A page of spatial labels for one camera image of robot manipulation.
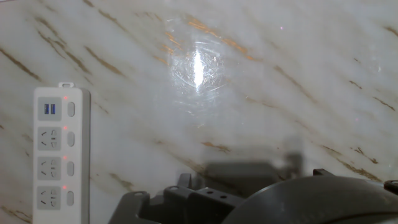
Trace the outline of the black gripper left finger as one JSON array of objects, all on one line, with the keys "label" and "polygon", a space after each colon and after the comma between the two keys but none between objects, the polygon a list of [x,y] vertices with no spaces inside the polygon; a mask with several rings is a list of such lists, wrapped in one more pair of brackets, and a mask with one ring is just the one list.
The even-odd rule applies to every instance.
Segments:
[{"label": "black gripper left finger", "polygon": [[144,191],[129,192],[122,196],[109,224],[159,224],[139,216],[149,205],[150,195]]}]

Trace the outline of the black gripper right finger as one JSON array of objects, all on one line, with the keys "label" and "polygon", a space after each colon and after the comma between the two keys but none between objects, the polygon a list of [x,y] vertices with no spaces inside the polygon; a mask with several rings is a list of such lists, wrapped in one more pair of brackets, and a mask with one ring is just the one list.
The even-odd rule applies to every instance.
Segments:
[{"label": "black gripper right finger", "polygon": [[243,201],[208,187],[195,190],[192,175],[182,174],[176,185],[149,200],[146,218],[161,224],[219,224]]}]

